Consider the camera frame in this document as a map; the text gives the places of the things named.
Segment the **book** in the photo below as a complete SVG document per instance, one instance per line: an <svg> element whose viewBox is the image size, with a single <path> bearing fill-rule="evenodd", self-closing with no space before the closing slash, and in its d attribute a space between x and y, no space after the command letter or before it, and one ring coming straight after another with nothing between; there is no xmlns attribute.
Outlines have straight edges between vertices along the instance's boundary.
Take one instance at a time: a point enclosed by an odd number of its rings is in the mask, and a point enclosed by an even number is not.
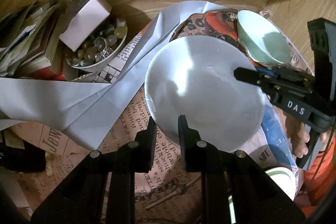
<svg viewBox="0 0 336 224"><path fill-rule="evenodd" d="M49 66L30 73L28 77L37 80L72 81L78 77L78 70L67 63L64 55L58 72Z"/></svg>
<svg viewBox="0 0 336 224"><path fill-rule="evenodd" d="M16 72L16 77L28 76L34 71L47 67L50 67L49 70L55 75L59 74L63 51L63 43L58 39L61 20L62 15L55 13L54 17L47 22L40 47L26 56Z"/></svg>
<svg viewBox="0 0 336 224"><path fill-rule="evenodd" d="M26 30L26 28L32 28L28 36L19 43L13 42L5 51L4 57L0 62L0 76L2 77L12 77L17 70L20 62L25 58L29 49L31 48L32 42L38 34L42 26L48 21L50 16L59 8L59 4L50 7L48 10L43 12L39 17L37 17L33 22L31 20L25 19L21 29Z"/></svg>

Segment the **finger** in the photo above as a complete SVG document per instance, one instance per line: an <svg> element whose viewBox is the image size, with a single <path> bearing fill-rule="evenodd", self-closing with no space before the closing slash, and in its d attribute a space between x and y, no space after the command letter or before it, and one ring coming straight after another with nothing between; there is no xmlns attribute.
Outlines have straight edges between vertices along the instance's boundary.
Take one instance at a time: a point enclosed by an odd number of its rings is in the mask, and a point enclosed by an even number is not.
<svg viewBox="0 0 336 224"><path fill-rule="evenodd" d="M306 128L305 128L305 125L303 123L301 123L300 125L300 130L299 132L297 133L298 137L300 140L302 140L304 143L307 143L309 142L309 139L310 139L310 135L309 133L307 132Z"/></svg>
<svg viewBox="0 0 336 224"><path fill-rule="evenodd" d="M309 149L308 149L307 145L305 143L303 143L303 142L300 142L300 143L297 144L297 146L296 146L296 148L294 149L293 152L297 156L298 155L302 155L303 156L303 155L307 155L308 151L309 151Z"/></svg>
<svg viewBox="0 0 336 224"><path fill-rule="evenodd" d="M328 141L328 139L329 139L328 132L323 132L323 133L320 134L321 142L326 143Z"/></svg>
<svg viewBox="0 0 336 224"><path fill-rule="evenodd" d="M297 153L296 155L298 158L302 158L303 157L303 154L302 153Z"/></svg>

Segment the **bolt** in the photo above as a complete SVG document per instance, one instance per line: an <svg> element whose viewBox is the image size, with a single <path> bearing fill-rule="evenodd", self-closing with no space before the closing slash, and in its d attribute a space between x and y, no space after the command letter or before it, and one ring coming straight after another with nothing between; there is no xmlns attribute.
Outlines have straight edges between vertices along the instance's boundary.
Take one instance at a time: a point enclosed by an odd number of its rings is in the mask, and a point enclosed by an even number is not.
<svg viewBox="0 0 336 224"><path fill-rule="evenodd" d="M205 141L198 141L198 142L196 143L196 145L197 145L198 147L203 148L203 147L206 147L206 146L207 146L207 143L206 143Z"/></svg>
<svg viewBox="0 0 336 224"><path fill-rule="evenodd" d="M100 156L100 152L98 150L94 150L90 153L90 157L91 158L97 158L98 156Z"/></svg>
<svg viewBox="0 0 336 224"><path fill-rule="evenodd" d="M128 146L130 148L137 148L139 146L139 143L137 141L131 141L128 143Z"/></svg>
<svg viewBox="0 0 336 224"><path fill-rule="evenodd" d="M243 150L237 150L237 151L236 151L236 155L237 155L239 158L245 158L245 157L246 157L246 153L245 153Z"/></svg>

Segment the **white paper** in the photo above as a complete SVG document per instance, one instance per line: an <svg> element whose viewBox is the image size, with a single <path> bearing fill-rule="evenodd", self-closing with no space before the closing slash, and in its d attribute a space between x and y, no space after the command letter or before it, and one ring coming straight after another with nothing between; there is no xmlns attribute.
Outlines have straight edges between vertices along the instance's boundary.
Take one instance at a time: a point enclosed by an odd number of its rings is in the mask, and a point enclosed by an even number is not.
<svg viewBox="0 0 336 224"><path fill-rule="evenodd" d="M16 207L29 207L27 199L23 194L21 187L12 172L9 172L7 170L0 170L0 184L5 189Z"/></svg>
<svg viewBox="0 0 336 224"><path fill-rule="evenodd" d="M85 145L86 140L94 133L95 139L92 140L89 147L86 147L96 149L143 85L150 61L159 49L168 44L176 27L191 14L222 9L227 9L227 7L207 1L184 1L162 10L134 47L113 86L64 133L80 145ZM95 115L93 123L90 121L90 117L97 112L100 115Z"/></svg>
<svg viewBox="0 0 336 224"><path fill-rule="evenodd" d="M40 122L63 131L97 101L109 86L110 84L2 78L0 109L17 122ZM9 124L9 120L0 120L0 130L7 128Z"/></svg>
<svg viewBox="0 0 336 224"><path fill-rule="evenodd" d="M59 39L76 51L89 34L107 18L112 7L106 0L89 0L70 21L68 29Z"/></svg>
<svg viewBox="0 0 336 224"><path fill-rule="evenodd" d="M10 119L40 122L96 149L144 83L150 61L168 44L176 27L191 14L221 9L227 7L207 1L184 1L163 9L113 84L0 79L0 110ZM4 125L0 120L0 129Z"/></svg>

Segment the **orange sleeve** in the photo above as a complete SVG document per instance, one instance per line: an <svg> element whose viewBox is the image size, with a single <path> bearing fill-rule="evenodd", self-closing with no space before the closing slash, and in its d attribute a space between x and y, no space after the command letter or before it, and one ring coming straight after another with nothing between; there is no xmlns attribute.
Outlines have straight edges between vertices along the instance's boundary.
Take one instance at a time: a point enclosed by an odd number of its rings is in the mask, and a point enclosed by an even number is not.
<svg viewBox="0 0 336 224"><path fill-rule="evenodd" d="M301 207L301 211L303 212L304 216L306 218L308 218L311 213L315 210L316 206L305 206L305 207Z"/></svg>
<svg viewBox="0 0 336 224"><path fill-rule="evenodd" d="M324 195L328 192L336 178L336 169L333 167L333 155L335 150L335 136L333 136L332 142L328 147L325 158L321 164L321 167L316 174L314 180L312 181L308 189L308 197L312 206L316 206ZM308 185L322 160L323 152L318 153L316 159L314 160L311 168L304 171L304 183Z"/></svg>

